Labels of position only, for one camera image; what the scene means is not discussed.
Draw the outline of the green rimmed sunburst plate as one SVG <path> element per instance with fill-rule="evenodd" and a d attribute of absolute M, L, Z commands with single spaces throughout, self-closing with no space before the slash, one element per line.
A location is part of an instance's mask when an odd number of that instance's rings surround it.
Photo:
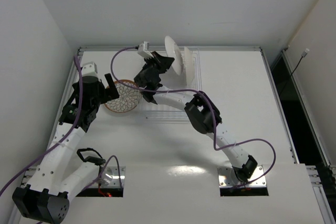
<path fill-rule="evenodd" d="M 170 36 L 165 36 L 164 45 L 167 56 L 174 59 L 171 67 L 180 76 L 183 71 L 183 58 L 179 46 Z"/>

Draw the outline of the orange rimmed flower plate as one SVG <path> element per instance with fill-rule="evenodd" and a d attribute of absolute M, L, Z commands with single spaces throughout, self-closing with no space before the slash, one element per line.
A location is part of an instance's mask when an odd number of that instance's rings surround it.
<path fill-rule="evenodd" d="M 195 78 L 195 68 L 192 53 L 187 47 L 184 47 L 184 68 L 185 68 L 186 85 L 190 87 Z"/>

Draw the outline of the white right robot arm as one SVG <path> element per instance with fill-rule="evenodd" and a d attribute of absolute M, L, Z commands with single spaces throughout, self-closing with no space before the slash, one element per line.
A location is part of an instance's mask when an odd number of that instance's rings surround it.
<path fill-rule="evenodd" d="M 236 177 L 243 183 L 248 182 L 258 163 L 230 136 L 227 128 L 222 125 L 219 109 L 203 91 L 191 89 L 174 92 L 161 84 L 160 74 L 169 70 L 174 59 L 150 53 L 151 57 L 144 58 L 145 65 L 135 76 L 134 82 L 144 90 L 141 92 L 148 103 L 167 105 L 184 111 L 193 126 L 201 134 L 214 139 L 214 149 L 222 150 L 228 157 Z"/>

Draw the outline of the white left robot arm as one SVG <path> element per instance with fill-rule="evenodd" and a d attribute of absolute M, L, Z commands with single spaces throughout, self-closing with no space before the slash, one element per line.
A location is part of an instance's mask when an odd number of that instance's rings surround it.
<path fill-rule="evenodd" d="M 55 137 L 34 175 L 17 187 L 12 199 L 23 217 L 46 223 L 61 223 L 71 201 L 94 181 L 105 160 L 83 159 L 80 167 L 64 178 L 65 170 L 80 140 L 95 120 L 100 105 L 119 97 L 111 74 L 105 87 L 95 72 L 82 75 L 62 109 Z"/>

